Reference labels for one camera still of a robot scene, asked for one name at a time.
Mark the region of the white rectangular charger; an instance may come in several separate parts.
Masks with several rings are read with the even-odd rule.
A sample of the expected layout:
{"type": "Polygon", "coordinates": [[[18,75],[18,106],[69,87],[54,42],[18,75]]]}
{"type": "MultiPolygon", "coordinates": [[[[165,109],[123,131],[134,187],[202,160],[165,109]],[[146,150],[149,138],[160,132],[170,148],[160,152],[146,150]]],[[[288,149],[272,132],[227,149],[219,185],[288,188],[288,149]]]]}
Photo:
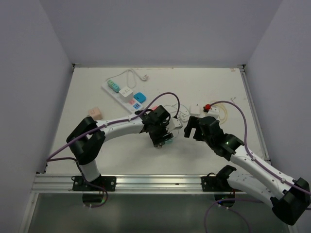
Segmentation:
{"type": "Polygon", "coordinates": [[[198,117],[200,115],[200,105],[199,104],[192,104],[190,106],[190,115],[198,117]]]}

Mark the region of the white round travel adapter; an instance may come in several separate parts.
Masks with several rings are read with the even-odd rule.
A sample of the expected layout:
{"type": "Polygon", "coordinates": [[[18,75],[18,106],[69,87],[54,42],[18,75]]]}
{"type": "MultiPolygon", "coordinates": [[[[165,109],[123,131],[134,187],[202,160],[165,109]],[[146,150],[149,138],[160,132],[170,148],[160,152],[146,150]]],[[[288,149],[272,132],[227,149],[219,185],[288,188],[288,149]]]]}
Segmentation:
{"type": "Polygon", "coordinates": [[[188,110],[182,110],[178,113],[178,119],[184,123],[186,123],[189,120],[190,114],[188,110]]]}

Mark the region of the beige cube socket adapter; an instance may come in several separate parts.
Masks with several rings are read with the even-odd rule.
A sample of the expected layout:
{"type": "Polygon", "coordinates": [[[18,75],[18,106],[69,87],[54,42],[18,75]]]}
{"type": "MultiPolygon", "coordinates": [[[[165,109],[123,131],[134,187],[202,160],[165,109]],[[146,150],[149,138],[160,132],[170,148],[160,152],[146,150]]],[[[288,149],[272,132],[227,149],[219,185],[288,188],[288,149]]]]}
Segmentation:
{"type": "Polygon", "coordinates": [[[92,117],[94,120],[102,120],[103,115],[98,107],[94,107],[88,110],[88,115],[92,117]]]}

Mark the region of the dark green charger plug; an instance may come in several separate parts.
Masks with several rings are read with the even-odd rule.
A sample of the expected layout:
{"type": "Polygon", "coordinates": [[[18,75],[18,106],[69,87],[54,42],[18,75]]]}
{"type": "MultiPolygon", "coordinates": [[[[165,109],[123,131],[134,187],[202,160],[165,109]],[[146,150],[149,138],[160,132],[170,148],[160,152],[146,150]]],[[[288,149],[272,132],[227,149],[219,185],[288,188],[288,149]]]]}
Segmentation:
{"type": "Polygon", "coordinates": [[[164,143],[165,145],[168,145],[168,144],[171,144],[172,142],[173,142],[173,139],[171,138],[171,139],[166,140],[164,143]]]}

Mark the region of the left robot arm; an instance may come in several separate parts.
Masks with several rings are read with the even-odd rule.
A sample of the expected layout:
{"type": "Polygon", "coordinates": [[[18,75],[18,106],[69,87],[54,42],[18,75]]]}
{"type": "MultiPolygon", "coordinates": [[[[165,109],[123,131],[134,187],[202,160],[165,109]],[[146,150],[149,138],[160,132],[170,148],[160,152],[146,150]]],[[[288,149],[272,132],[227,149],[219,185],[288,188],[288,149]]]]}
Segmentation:
{"type": "Polygon", "coordinates": [[[97,190],[101,185],[95,159],[104,142],[128,134],[148,133],[154,147],[159,147],[173,138],[172,131],[180,126],[179,120],[161,105],[143,114],[141,112],[110,121],[86,117],[68,136],[66,142],[78,161],[85,177],[84,185],[89,190],[97,190]]]}

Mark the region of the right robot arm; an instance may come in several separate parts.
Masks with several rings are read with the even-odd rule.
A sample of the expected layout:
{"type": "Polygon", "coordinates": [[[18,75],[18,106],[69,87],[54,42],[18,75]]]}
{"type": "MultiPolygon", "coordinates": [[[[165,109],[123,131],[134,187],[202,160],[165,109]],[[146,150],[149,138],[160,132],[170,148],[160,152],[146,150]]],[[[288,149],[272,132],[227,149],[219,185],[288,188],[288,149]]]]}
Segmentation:
{"type": "Polygon", "coordinates": [[[195,140],[204,141],[216,155],[247,172],[243,174],[232,166],[224,167],[216,176],[219,189],[238,189],[257,198],[271,207],[281,221],[291,226],[307,210],[311,192],[305,179],[294,179],[266,163],[250,151],[245,142],[233,134],[224,133],[219,121],[212,116],[191,116],[184,136],[189,137],[192,129],[195,129],[195,140]]]}

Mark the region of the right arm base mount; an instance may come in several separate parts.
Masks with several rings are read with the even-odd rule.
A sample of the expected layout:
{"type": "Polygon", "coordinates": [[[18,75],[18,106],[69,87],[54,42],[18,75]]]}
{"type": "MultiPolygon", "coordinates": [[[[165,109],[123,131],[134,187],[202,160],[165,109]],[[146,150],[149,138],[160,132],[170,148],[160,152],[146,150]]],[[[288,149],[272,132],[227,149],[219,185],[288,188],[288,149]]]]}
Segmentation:
{"type": "Polygon", "coordinates": [[[228,184],[227,177],[209,173],[201,176],[201,186],[203,192],[231,192],[232,187],[228,184]]]}

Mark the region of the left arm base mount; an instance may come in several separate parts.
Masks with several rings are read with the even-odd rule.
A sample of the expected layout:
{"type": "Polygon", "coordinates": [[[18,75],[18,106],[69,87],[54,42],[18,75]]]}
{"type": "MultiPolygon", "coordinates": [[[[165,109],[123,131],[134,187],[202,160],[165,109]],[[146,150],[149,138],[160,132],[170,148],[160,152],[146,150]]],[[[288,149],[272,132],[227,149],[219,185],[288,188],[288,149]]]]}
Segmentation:
{"type": "Polygon", "coordinates": [[[101,191],[101,188],[108,192],[115,191],[117,178],[115,176],[100,176],[88,184],[82,176],[72,176],[73,191],[101,191]]]}

